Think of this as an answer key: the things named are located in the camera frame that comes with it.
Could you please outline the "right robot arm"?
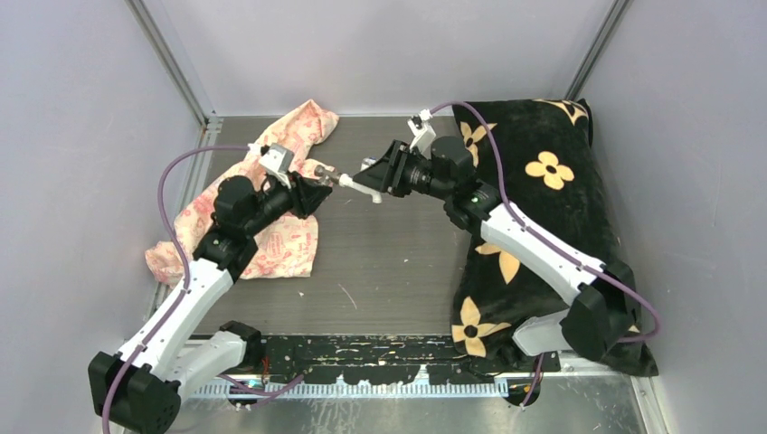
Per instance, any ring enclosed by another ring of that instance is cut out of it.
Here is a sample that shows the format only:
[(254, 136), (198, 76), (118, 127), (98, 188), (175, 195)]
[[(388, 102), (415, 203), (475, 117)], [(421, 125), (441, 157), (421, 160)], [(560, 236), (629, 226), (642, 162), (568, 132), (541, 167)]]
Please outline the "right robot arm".
[(417, 146), (394, 140), (378, 159), (364, 162), (352, 180), (366, 193), (404, 197), (417, 192), (443, 202), (458, 228), (516, 257), (567, 305), (546, 316), (531, 316), (502, 347), (505, 365), (522, 372), (539, 354), (571, 350), (600, 360), (616, 344), (627, 344), (639, 320), (639, 303), (629, 293), (630, 271), (606, 264), (558, 239), (500, 191), (480, 180), (473, 158), (457, 137), (433, 140), (426, 156)]

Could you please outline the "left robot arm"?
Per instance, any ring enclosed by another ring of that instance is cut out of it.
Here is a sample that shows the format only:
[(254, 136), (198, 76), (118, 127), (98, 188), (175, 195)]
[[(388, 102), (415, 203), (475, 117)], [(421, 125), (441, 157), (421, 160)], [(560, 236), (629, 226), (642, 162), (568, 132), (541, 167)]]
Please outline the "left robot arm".
[(264, 191), (242, 175), (219, 184), (213, 225), (173, 294), (119, 350), (99, 352), (91, 360), (91, 397), (103, 432), (117, 424), (135, 433), (165, 433), (182, 403), (214, 377), (234, 367), (253, 373), (262, 365), (260, 331), (237, 321), (222, 325), (194, 350), (183, 349), (256, 255), (256, 235), (286, 213), (306, 219), (333, 192), (296, 172), (266, 180)]

